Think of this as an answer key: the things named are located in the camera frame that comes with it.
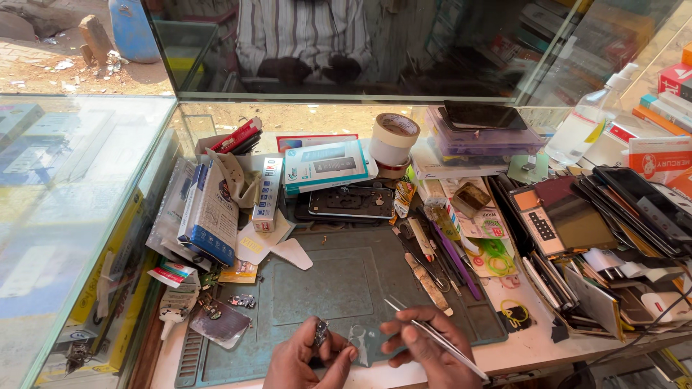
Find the phone screen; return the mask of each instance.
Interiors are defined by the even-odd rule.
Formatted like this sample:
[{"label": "phone screen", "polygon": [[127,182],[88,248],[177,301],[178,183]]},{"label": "phone screen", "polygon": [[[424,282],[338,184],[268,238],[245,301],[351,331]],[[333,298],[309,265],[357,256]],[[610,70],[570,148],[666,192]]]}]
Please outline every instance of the phone screen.
[{"label": "phone screen", "polygon": [[536,194],[567,248],[616,248],[617,241],[594,207],[570,188],[574,177],[537,183]]},{"label": "phone screen", "polygon": [[648,219],[655,223],[665,234],[675,239],[692,239],[690,223],[681,222],[686,217],[674,203],[668,200],[661,192],[652,187],[645,179],[631,169],[600,169],[600,173],[609,176],[618,183],[624,193],[618,193],[626,201],[634,202],[639,209],[648,215]]},{"label": "phone screen", "polygon": [[513,107],[480,104],[477,102],[445,101],[450,121],[459,128],[526,129],[526,123]]}]

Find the purple screwdriver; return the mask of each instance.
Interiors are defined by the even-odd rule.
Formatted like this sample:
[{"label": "purple screwdriver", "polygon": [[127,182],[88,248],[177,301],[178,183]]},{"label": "purple screwdriver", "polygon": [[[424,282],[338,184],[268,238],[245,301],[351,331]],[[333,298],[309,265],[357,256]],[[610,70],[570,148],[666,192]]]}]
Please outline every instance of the purple screwdriver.
[{"label": "purple screwdriver", "polygon": [[464,277],[464,280],[466,281],[468,288],[471,290],[471,294],[473,294],[473,297],[475,297],[476,300],[480,301],[480,299],[481,299],[480,291],[478,290],[478,288],[473,283],[473,279],[468,274],[468,271],[466,271],[466,267],[464,267],[464,263],[462,262],[462,259],[459,257],[459,254],[454,249],[454,246],[452,246],[454,243],[452,243],[452,241],[450,241],[449,238],[445,234],[442,233],[442,231],[437,226],[437,223],[433,222],[430,224],[435,226],[435,231],[437,231],[437,234],[439,235],[440,239],[442,239],[442,245],[444,246],[444,248],[449,253],[449,256],[452,257],[452,260],[454,260],[454,263],[457,265],[457,269],[459,269],[459,271],[462,272],[462,276]]}]

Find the tweezers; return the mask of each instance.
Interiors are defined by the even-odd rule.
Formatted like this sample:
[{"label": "tweezers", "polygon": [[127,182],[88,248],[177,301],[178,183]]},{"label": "tweezers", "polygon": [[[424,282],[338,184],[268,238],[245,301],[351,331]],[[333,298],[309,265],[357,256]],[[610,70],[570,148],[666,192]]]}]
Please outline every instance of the tweezers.
[{"label": "tweezers", "polygon": [[[392,304],[389,300],[385,299],[385,302],[389,304],[392,308],[394,308],[395,311],[401,311],[402,309],[406,309],[406,306],[401,303],[401,301],[397,300],[394,296],[390,295],[390,298],[395,301],[397,305]],[[459,362],[463,363],[471,369],[474,373],[478,374],[479,377],[481,377],[485,381],[490,381],[488,378],[488,375],[485,374],[481,369],[478,368],[478,366],[475,365],[474,362],[471,362],[469,358],[467,358],[458,348],[457,346],[453,345],[450,341],[448,341],[444,336],[442,336],[435,328],[433,328],[432,325],[424,322],[424,321],[419,321],[419,320],[411,320],[411,324],[415,325],[416,327],[422,329],[427,333],[432,340],[434,340],[438,345],[440,345],[442,348],[444,348],[448,353],[452,354]]]}]

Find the glass counter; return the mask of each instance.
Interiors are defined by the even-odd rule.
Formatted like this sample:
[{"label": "glass counter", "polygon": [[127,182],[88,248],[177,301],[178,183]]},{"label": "glass counter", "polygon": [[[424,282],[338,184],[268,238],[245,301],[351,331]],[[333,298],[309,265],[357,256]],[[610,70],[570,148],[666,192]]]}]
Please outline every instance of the glass counter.
[{"label": "glass counter", "polygon": [[165,131],[175,106],[166,97],[0,96],[3,388],[31,388],[56,342],[84,336],[65,324],[86,325],[107,250],[120,276],[111,279],[129,275],[113,239],[144,208],[158,210],[152,188],[165,173],[147,166],[170,164],[179,148]]}]

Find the hand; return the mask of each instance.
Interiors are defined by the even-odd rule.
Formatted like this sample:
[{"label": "hand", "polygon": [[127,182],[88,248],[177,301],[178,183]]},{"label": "hand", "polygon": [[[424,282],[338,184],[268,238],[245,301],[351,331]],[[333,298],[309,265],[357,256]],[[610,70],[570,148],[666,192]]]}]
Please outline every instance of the hand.
[{"label": "hand", "polygon": [[[358,351],[343,336],[330,331],[327,332],[327,340],[320,349],[315,350],[313,343],[319,321],[317,316],[310,316],[289,340],[274,347],[263,388],[343,388],[351,370],[351,362],[358,356]],[[314,356],[319,356],[327,366],[322,381],[307,365]]]},{"label": "hand", "polygon": [[293,57],[264,60],[257,70],[258,77],[278,78],[287,85],[300,85],[311,73],[310,66]]},{"label": "hand", "polygon": [[337,84],[351,82],[361,74],[361,66],[353,58],[335,55],[329,58],[331,69],[322,69],[322,74]]},{"label": "hand", "polygon": [[476,373],[409,323],[411,320],[428,322],[473,361],[468,339],[442,311],[432,305],[419,306],[399,311],[396,317],[398,320],[380,325],[380,331],[384,334],[394,334],[390,340],[382,344],[382,352],[391,354],[404,345],[408,349],[391,358],[390,366],[397,368],[413,360],[420,362],[426,371],[430,389],[482,387],[480,377]]}]

